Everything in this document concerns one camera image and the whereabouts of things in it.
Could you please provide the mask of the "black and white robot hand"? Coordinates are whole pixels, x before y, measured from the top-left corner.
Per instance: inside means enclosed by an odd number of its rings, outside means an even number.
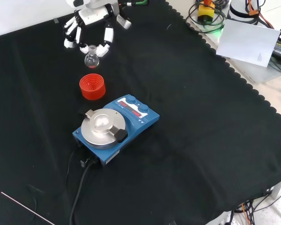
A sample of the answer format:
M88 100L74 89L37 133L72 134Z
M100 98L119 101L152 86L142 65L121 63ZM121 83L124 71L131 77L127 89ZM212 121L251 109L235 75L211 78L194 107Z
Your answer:
M90 46L81 41L82 28L105 21L104 42L96 47L96 55L101 58L109 51L114 37L113 26L107 20L116 17L117 22L126 30L132 25L117 0L67 0L66 3L76 10L64 25L65 48L78 46L84 54L89 53Z

